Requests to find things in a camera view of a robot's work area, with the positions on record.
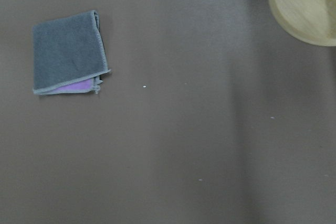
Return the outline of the wooden mug tree stand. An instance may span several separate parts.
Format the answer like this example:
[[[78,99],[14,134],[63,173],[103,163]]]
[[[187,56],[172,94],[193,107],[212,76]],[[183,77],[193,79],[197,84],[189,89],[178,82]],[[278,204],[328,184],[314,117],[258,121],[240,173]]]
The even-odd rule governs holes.
[[[269,0],[278,24],[290,35],[317,46],[335,46],[335,0]]]

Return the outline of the purple cloth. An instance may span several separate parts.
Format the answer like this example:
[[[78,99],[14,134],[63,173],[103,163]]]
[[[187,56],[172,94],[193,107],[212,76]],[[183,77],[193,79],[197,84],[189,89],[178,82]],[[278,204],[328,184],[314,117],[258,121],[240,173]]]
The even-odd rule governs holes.
[[[87,93],[90,91],[95,91],[100,83],[100,78],[94,77],[47,91],[45,94]]]

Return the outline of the grey folded cloth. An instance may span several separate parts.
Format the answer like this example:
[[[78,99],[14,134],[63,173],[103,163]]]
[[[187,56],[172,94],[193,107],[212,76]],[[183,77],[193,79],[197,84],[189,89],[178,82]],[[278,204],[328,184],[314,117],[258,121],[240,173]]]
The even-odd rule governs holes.
[[[35,25],[33,50],[36,95],[110,72],[96,10]]]

